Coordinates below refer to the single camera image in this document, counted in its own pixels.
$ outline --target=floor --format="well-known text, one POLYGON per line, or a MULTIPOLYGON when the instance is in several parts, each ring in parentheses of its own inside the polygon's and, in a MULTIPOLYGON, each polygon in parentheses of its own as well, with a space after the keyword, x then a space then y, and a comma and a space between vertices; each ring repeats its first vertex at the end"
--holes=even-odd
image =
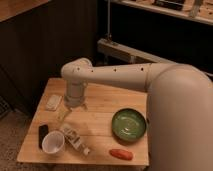
POLYGON ((48 165, 18 163, 16 158, 27 133, 31 118, 21 112, 9 112, 0 119, 1 171, 142 171, 142 167, 99 165, 48 165))

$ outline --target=paper cup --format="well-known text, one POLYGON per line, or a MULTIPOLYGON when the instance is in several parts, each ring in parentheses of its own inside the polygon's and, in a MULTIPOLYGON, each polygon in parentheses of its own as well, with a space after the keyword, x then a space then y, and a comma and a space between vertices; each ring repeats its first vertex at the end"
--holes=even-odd
POLYGON ((42 141, 42 150, 46 154, 58 155, 64 150, 65 138, 60 131, 49 132, 42 141))

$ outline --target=orange carrot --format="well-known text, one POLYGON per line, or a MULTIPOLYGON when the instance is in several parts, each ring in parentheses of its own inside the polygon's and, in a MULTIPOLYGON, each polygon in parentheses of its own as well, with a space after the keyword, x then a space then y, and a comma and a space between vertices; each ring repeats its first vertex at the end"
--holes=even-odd
POLYGON ((111 149, 109 150, 109 154, 112 156, 123 159, 123 160, 132 160, 133 154, 130 151, 122 150, 122 149, 111 149))

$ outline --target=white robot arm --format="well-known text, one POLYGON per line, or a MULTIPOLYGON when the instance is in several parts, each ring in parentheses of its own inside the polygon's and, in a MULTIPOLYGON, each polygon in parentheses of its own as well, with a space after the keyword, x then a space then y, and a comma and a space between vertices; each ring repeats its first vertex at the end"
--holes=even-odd
POLYGON ((85 83, 148 93, 149 171, 213 171, 213 84, 182 64, 92 67, 82 58, 63 66, 65 103, 84 102, 85 83))

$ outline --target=smartphone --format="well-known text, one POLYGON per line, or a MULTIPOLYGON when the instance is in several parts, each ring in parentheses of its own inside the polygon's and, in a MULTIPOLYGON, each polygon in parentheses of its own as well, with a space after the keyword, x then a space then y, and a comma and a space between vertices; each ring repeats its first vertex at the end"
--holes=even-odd
POLYGON ((49 132, 48 125, 44 124, 38 127, 38 146, 40 149, 42 149, 42 141, 44 137, 48 134, 48 132, 49 132))

